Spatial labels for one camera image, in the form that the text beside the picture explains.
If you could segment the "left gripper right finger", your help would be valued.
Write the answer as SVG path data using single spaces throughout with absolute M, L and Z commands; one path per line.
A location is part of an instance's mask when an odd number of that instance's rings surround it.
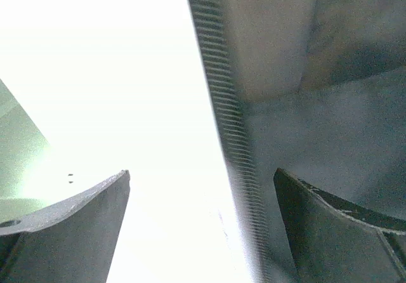
M 405 282 L 405 221 L 278 168 L 273 182 L 300 282 Z

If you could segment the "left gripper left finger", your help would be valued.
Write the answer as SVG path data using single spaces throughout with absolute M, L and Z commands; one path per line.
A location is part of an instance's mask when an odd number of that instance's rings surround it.
M 106 282 L 129 200 L 123 170 L 68 199 L 1 222 L 1 282 Z

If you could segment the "space print kids suitcase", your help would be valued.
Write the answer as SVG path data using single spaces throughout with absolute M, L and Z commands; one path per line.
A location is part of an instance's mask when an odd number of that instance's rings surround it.
M 254 282 L 300 282 L 278 168 L 405 221 L 405 0 L 188 0 Z

